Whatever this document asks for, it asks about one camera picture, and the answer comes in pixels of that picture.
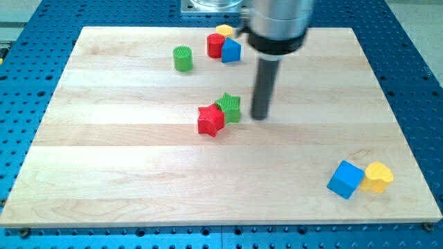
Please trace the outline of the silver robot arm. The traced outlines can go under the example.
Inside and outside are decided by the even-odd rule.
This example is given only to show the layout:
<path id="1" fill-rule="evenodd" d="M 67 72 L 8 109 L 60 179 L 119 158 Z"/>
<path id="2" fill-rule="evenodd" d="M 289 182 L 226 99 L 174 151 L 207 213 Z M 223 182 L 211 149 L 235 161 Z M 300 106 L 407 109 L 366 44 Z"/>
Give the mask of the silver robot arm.
<path id="1" fill-rule="evenodd" d="M 278 61 L 298 50 L 307 34 L 315 0 L 254 0 L 241 12 L 236 35 L 247 35 L 261 59 Z"/>

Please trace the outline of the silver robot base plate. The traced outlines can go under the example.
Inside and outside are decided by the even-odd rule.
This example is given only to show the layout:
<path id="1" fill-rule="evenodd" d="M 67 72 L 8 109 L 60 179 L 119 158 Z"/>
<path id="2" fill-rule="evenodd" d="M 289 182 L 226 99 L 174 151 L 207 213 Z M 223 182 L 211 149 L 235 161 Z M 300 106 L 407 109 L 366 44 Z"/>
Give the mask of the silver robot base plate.
<path id="1" fill-rule="evenodd" d="M 249 5 L 249 0 L 181 0 L 181 12 L 239 12 L 241 8 L 247 8 Z"/>

